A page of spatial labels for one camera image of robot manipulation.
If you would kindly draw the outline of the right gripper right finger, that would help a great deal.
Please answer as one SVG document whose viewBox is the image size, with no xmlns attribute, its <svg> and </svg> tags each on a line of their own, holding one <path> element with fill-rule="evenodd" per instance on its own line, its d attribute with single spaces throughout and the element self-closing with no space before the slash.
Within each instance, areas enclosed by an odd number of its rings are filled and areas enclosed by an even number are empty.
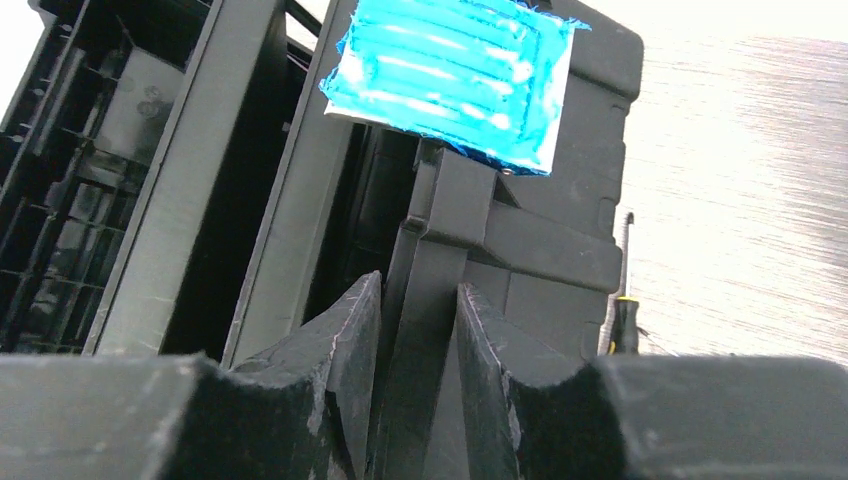
<svg viewBox="0 0 848 480">
<path fill-rule="evenodd" d="M 809 357 L 599 356 L 457 292 L 474 479 L 843 479 L 847 373 Z"/>
</svg>

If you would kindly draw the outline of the black plastic toolbox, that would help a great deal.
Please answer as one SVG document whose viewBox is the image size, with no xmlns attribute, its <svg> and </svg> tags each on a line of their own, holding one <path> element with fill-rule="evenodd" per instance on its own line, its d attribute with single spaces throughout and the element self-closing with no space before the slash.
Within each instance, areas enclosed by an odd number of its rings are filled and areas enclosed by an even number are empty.
<svg viewBox="0 0 848 480">
<path fill-rule="evenodd" d="M 353 31 L 298 1 L 35 1 L 44 31 L 1 123 L 1 359 L 202 355 L 224 370 L 381 278 L 361 479 L 470 475 L 455 331 L 474 286 L 599 357 L 644 43 L 578 1 L 554 171 L 327 116 Z"/>
</svg>

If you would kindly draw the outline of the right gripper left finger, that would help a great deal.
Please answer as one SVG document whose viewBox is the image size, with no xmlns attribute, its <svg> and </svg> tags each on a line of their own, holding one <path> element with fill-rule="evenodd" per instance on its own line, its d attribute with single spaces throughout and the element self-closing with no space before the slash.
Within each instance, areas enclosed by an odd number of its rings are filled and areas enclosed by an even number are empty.
<svg viewBox="0 0 848 480">
<path fill-rule="evenodd" d="M 231 370 L 202 355 L 5 355 L 5 479 L 361 479 L 381 278 Z"/>
</svg>

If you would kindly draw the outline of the screwdriver top middle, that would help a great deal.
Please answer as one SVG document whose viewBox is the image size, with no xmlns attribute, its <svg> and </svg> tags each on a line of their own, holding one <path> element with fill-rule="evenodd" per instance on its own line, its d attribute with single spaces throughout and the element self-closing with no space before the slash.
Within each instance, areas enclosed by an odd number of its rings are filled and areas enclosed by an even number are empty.
<svg viewBox="0 0 848 480">
<path fill-rule="evenodd" d="M 613 302 L 614 316 L 609 334 L 608 355 L 639 353 L 639 329 L 637 322 L 639 301 L 632 295 L 633 268 L 630 252 L 632 227 L 634 225 L 635 215 L 633 212 L 628 212 L 625 218 L 625 238 L 622 244 L 623 279 L 621 282 L 621 294 Z"/>
</svg>

